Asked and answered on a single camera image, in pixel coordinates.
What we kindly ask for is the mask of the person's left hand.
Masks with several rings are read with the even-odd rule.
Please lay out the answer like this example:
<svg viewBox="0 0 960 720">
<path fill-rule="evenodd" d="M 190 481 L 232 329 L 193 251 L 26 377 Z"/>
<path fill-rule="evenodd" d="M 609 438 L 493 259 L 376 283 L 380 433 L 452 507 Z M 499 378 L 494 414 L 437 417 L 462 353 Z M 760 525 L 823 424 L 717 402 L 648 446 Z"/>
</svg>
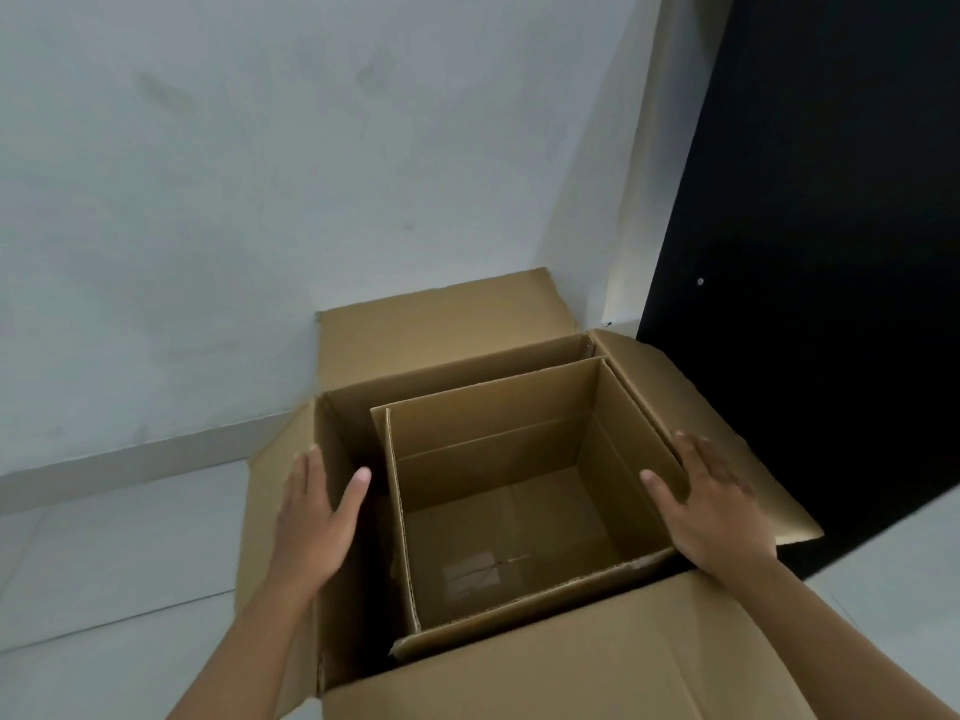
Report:
<svg viewBox="0 0 960 720">
<path fill-rule="evenodd" d="M 354 533 L 334 533 L 328 472 L 318 445 L 298 455 L 285 481 L 275 525 L 269 580 L 312 595 L 336 574 L 354 543 Z"/>
</svg>

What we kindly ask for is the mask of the large cardboard box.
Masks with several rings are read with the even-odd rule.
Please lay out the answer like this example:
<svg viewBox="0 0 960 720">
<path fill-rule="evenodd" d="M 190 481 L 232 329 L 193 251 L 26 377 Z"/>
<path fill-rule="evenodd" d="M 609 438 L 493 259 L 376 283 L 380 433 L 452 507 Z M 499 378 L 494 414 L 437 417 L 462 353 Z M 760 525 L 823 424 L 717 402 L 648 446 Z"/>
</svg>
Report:
<svg viewBox="0 0 960 720">
<path fill-rule="evenodd" d="M 240 612 L 267 573 L 291 458 L 323 454 L 337 505 L 361 467 L 373 480 L 340 572 L 299 625 L 276 717 L 308 700 L 325 720 L 813 720 L 762 632 L 703 574 L 662 577 L 417 661 L 391 655 L 404 634 L 394 576 L 385 451 L 374 410 L 592 358 L 604 358 L 679 462 L 675 433 L 710 440 L 754 489 L 778 546 L 823 530 L 662 351 L 583 331 L 545 268 L 317 314 L 318 382 L 248 462 L 235 588 Z"/>
</svg>

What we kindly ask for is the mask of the black cabinet panel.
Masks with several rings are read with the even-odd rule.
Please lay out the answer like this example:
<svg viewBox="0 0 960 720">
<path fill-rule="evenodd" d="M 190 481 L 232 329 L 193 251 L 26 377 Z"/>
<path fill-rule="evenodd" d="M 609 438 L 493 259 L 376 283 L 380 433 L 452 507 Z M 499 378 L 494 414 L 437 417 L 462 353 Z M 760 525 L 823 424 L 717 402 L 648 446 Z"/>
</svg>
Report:
<svg viewBox="0 0 960 720">
<path fill-rule="evenodd" d="M 960 485 L 960 0 L 733 0 L 638 339 L 822 527 L 802 578 Z"/>
</svg>

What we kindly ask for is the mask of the small open cardboard box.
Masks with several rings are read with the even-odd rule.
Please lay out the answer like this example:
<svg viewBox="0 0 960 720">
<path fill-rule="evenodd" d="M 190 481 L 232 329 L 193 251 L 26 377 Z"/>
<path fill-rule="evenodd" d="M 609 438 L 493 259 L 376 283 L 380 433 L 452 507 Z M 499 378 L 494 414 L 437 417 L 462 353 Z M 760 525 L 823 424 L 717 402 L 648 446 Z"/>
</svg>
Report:
<svg viewBox="0 0 960 720">
<path fill-rule="evenodd" d="M 676 550 L 641 472 L 687 478 L 604 358 L 373 411 L 407 664 L 660 580 Z"/>
</svg>

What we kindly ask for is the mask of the person's left forearm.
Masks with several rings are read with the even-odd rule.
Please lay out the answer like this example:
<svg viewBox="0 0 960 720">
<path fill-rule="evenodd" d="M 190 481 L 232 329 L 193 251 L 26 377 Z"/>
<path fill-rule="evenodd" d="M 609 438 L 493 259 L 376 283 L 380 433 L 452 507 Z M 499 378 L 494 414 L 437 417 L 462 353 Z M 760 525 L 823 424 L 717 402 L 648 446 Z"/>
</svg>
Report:
<svg viewBox="0 0 960 720">
<path fill-rule="evenodd" d="M 317 587 L 265 580 L 167 720 L 275 720 L 297 629 Z"/>
</svg>

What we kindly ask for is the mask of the person's right hand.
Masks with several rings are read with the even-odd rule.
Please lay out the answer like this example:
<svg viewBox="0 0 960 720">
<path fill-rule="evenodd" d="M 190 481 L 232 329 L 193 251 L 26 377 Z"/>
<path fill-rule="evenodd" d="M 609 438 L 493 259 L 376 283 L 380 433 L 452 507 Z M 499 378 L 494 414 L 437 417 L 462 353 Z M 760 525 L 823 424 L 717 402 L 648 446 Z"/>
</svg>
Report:
<svg viewBox="0 0 960 720">
<path fill-rule="evenodd" d="M 777 563 L 773 526 L 750 484 L 709 439 L 684 432 L 674 438 L 689 483 L 686 498 L 676 497 L 687 508 L 686 525 L 668 531 L 679 553 L 720 582 Z"/>
</svg>

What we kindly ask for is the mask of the beige door frame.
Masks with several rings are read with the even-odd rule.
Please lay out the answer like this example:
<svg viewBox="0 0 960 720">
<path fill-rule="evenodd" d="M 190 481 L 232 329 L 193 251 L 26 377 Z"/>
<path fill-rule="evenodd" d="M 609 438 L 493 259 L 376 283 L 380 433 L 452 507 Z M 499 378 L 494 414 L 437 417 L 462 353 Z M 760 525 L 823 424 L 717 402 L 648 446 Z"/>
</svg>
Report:
<svg viewBox="0 0 960 720">
<path fill-rule="evenodd" d="M 603 327 L 636 338 L 734 0 L 662 0 Z"/>
</svg>

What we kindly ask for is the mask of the person's right forearm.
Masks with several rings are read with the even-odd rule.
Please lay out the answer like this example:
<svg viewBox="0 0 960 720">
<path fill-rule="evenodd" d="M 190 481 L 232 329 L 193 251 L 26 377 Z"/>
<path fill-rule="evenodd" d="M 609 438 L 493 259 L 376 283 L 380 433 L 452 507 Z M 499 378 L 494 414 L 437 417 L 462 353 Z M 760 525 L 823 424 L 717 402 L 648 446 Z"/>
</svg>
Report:
<svg viewBox="0 0 960 720">
<path fill-rule="evenodd" d="M 697 567 L 761 629 L 818 720 L 960 720 L 774 556 Z"/>
</svg>

